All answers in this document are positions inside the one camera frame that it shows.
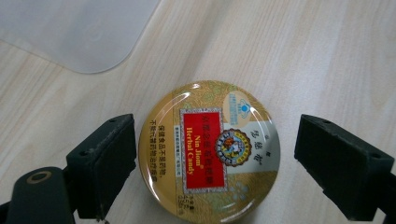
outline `circular logo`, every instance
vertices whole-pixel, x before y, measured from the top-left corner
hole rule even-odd
[[[250,139],[240,130],[226,130],[216,141],[216,154],[228,166],[242,165],[251,154]]]
[[[231,91],[224,97],[224,118],[235,128],[243,128],[250,122],[251,103],[241,91]]]

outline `tin lid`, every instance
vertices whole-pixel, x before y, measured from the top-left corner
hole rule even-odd
[[[169,212],[194,223],[229,222],[266,197],[280,146],[257,99],[235,85],[199,81],[153,108],[138,156],[149,190]]]

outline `black plastic bracket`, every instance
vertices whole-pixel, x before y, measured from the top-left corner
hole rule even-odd
[[[336,124],[302,115],[294,157],[349,220],[372,221],[379,207],[394,223],[394,159]]]
[[[105,219],[135,168],[134,117],[106,121],[67,157],[67,167],[45,167],[22,176],[11,201],[0,205],[0,223],[75,223]]]

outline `screw hole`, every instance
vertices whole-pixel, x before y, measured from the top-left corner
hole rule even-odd
[[[88,155],[88,152],[87,151],[81,151],[81,152],[79,152],[79,155],[80,156],[86,156],[86,155]]]
[[[30,175],[26,182],[28,184],[38,184],[40,182],[43,182],[51,177],[52,173],[50,171],[41,171],[38,173],[35,173],[33,175]]]
[[[379,155],[378,153],[372,153],[371,156],[375,159],[381,159],[381,155]]]

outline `gold tin lid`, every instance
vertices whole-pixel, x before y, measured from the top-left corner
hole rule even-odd
[[[225,82],[199,81],[166,95],[139,140],[146,184],[169,212],[193,223],[234,221],[266,197],[280,162],[265,108]]]

